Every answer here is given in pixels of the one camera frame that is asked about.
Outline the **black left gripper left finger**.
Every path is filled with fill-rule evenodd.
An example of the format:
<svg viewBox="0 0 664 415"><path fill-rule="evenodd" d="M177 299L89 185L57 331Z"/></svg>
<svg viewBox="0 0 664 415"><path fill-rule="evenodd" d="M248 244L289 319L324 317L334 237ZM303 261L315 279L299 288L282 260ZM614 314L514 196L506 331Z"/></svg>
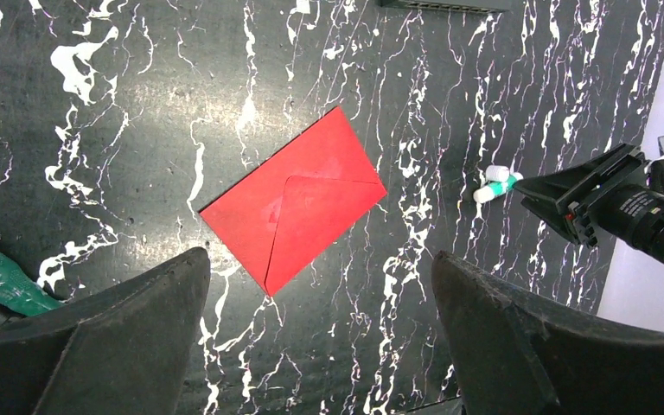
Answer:
<svg viewBox="0 0 664 415"><path fill-rule="evenodd" d="M0 414L171 414L211 276L194 247L57 310L0 322Z"/></svg>

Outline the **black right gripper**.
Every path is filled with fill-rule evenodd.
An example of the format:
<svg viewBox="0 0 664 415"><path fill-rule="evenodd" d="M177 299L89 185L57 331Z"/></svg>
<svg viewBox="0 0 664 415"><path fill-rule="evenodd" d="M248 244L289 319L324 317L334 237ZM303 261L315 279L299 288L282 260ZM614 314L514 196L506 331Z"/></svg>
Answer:
<svg viewBox="0 0 664 415"><path fill-rule="evenodd" d="M605 234L664 265L664 156L619 144L589 162L518 181L521 205L576 245Z"/></svg>

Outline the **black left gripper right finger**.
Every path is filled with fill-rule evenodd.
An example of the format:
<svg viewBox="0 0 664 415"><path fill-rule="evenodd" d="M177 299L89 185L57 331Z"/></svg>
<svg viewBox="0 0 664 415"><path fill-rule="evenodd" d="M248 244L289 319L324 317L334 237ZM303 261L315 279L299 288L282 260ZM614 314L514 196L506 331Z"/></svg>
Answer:
<svg viewBox="0 0 664 415"><path fill-rule="evenodd" d="M664 332L612 322L450 253L431 283L469 414L664 414Z"/></svg>

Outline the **white green glue stick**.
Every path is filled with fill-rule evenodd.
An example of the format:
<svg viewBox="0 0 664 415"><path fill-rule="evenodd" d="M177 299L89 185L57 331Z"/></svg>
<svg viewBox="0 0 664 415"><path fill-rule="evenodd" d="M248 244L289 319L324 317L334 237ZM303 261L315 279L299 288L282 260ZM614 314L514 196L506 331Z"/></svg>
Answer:
<svg viewBox="0 0 664 415"><path fill-rule="evenodd" d="M515 172L505 182L489 182L474 192L473 199L480 204L493 201L508 193L514 184L522 179L523 175Z"/></svg>

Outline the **red paper envelope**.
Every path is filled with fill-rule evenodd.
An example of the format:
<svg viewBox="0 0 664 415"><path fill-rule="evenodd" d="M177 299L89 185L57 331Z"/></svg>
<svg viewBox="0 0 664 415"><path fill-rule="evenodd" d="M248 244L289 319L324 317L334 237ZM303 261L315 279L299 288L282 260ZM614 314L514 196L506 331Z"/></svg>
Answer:
<svg viewBox="0 0 664 415"><path fill-rule="evenodd" d="M272 297L385 195L361 141L336 107L201 217Z"/></svg>

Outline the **white glue stick cap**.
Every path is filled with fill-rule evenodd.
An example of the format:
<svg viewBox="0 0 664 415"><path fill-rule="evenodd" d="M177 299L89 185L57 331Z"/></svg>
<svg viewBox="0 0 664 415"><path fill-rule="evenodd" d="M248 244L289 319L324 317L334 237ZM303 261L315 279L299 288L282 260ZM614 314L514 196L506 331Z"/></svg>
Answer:
<svg viewBox="0 0 664 415"><path fill-rule="evenodd" d="M511 173L507 166L490 165L485 169L484 175L488 182L507 182Z"/></svg>

